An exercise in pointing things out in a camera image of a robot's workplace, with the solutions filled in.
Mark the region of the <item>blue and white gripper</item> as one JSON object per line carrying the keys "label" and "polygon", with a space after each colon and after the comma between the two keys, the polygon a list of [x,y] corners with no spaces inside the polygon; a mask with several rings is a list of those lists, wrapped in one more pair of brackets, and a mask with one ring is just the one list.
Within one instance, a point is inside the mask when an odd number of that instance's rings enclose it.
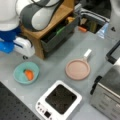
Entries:
{"label": "blue and white gripper", "polygon": [[4,53],[16,51],[27,57],[35,54],[35,48],[32,43],[14,31],[0,31],[0,51]]}

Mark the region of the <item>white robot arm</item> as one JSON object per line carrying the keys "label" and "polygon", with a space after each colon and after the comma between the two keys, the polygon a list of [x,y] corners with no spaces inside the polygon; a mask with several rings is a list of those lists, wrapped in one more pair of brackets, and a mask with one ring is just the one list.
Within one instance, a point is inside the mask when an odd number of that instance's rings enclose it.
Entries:
{"label": "white robot arm", "polygon": [[45,29],[64,0],[0,0],[0,51],[16,51],[31,57],[32,43],[20,36],[20,25],[27,30]]}

